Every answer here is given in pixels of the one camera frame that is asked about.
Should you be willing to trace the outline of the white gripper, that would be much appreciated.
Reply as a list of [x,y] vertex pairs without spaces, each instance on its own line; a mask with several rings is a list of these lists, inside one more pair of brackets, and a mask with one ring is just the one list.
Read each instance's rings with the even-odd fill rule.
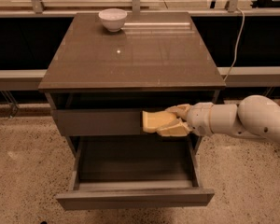
[[210,113],[213,103],[198,103],[196,105],[182,104],[166,108],[167,112],[181,119],[175,119],[160,126],[156,133],[163,137],[187,136],[191,130],[198,136],[211,136]]

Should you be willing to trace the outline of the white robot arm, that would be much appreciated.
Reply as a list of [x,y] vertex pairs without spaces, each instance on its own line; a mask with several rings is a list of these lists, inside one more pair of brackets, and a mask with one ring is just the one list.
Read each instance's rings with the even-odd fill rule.
[[280,146],[280,105],[260,95],[251,95],[240,104],[198,103],[167,108],[177,119],[160,126],[160,136],[226,134],[239,139],[266,139]]

